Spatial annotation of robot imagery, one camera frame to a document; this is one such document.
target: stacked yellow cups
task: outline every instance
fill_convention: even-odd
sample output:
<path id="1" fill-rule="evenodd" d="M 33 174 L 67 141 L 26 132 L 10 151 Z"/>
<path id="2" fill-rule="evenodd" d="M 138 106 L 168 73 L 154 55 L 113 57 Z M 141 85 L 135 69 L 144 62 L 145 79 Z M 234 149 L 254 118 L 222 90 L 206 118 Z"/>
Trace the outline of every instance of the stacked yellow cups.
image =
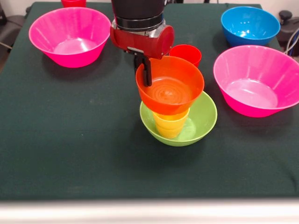
<path id="1" fill-rule="evenodd" d="M 160 135 L 173 139 L 177 137 L 184 127 L 190 109 L 175 115 L 162 115 L 153 112 L 155 124 Z"/>

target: red object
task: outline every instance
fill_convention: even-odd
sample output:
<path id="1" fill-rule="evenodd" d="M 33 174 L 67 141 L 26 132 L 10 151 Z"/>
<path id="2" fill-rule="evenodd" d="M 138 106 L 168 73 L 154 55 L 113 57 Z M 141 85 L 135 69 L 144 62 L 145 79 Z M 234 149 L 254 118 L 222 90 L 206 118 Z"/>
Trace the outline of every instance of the red object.
<path id="1" fill-rule="evenodd" d="M 172 26 L 165 26 L 159 37 L 153 38 L 134 34 L 120 29 L 110 28 L 112 42 L 123 50 L 128 47 L 144 51 L 146 57 L 160 59 L 166 55 L 174 42 L 174 30 Z"/>
<path id="2" fill-rule="evenodd" d="M 61 0 L 64 7 L 86 7 L 86 0 Z"/>
<path id="3" fill-rule="evenodd" d="M 151 58 L 152 86 L 143 84 L 143 64 L 136 71 L 141 100 L 152 111 L 163 115 L 182 113 L 204 89 L 199 69 L 178 57 Z"/>
<path id="4" fill-rule="evenodd" d="M 173 47 L 170 52 L 170 56 L 180 57 L 183 58 L 192 64 L 194 64 L 196 67 L 199 66 L 199 63 L 201 61 L 201 52 L 196 47 L 188 44 L 181 44 Z"/>

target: plastic cup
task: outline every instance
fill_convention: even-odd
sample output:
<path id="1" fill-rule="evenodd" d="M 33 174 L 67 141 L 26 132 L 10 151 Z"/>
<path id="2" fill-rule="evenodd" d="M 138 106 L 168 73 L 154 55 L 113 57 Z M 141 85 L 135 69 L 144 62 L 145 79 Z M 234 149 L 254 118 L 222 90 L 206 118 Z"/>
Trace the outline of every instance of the plastic cup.
<path id="1" fill-rule="evenodd" d="M 86 0 L 61 0 L 64 7 L 86 7 Z"/>
<path id="2" fill-rule="evenodd" d="M 162 115 L 153 112 L 155 124 L 160 135 L 168 139 L 177 137 L 184 127 L 189 112 L 190 109 L 175 115 Z"/>
<path id="3" fill-rule="evenodd" d="M 195 67 L 198 67 L 201 61 L 201 51 L 196 47 L 188 44 L 180 44 L 174 46 L 170 49 L 169 55 L 183 58 L 194 64 Z"/>

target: cable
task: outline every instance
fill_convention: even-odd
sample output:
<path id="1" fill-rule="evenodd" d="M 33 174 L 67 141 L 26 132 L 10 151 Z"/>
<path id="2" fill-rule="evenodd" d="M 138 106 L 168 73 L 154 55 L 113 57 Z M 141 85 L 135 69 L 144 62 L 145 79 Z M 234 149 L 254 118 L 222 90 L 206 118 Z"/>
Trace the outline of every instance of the cable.
<path id="1" fill-rule="evenodd" d="M 5 44 L 5 43 L 2 43 L 2 42 L 0 42 L 0 45 L 2 45 L 2 46 L 4 46 L 4 47 L 6 47 L 6 48 L 8 48 L 8 49 L 12 49 L 12 47 L 8 46 L 8 45 L 7 45 L 7 44 Z"/>
<path id="2" fill-rule="evenodd" d="M 286 45 L 286 50 L 285 50 L 285 54 L 288 54 L 289 50 L 291 50 L 297 43 L 297 41 L 299 40 L 299 36 L 294 40 L 293 44 L 290 46 L 290 43 L 293 39 L 293 37 L 297 34 L 297 32 L 299 32 L 299 28 L 296 29 L 296 31 L 291 35 L 289 41 L 288 41 L 288 44 Z"/>
<path id="3" fill-rule="evenodd" d="M 297 39 L 298 35 L 299 35 L 299 31 L 298 31 L 297 34 L 294 36 L 294 40 Z M 291 51 L 290 51 L 290 53 L 289 53 L 289 56 L 292 56 L 292 54 L 293 54 L 293 52 L 294 52 L 294 48 L 295 48 L 295 46 L 291 49 Z"/>
<path id="4" fill-rule="evenodd" d="M 11 23 L 13 23 L 13 24 L 15 24 L 15 25 L 18 25 L 19 27 L 22 27 L 22 25 L 21 24 L 19 24 L 19 23 L 17 23 L 17 22 L 14 22 L 14 21 L 11 21 L 11 20 L 7 20 L 8 22 L 11 22 Z"/>

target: table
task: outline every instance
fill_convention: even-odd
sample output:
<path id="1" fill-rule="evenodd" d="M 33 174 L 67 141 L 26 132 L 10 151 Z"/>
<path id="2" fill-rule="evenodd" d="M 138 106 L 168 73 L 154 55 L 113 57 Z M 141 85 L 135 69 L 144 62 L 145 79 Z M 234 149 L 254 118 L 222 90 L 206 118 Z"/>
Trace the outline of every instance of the table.
<path id="1" fill-rule="evenodd" d="M 111 4 L 88 6 L 113 19 Z M 61 5 L 34 3 L 0 74 L 0 200 L 297 197 L 299 107 L 244 117 L 213 78 L 216 57 L 228 49 L 220 16 L 234 6 L 165 8 L 175 44 L 202 51 L 204 90 L 218 108 L 208 136 L 176 148 L 140 120 L 133 57 L 108 40 L 93 64 L 60 67 L 30 43 L 28 29 Z M 279 48 L 277 40 L 269 46 Z"/>

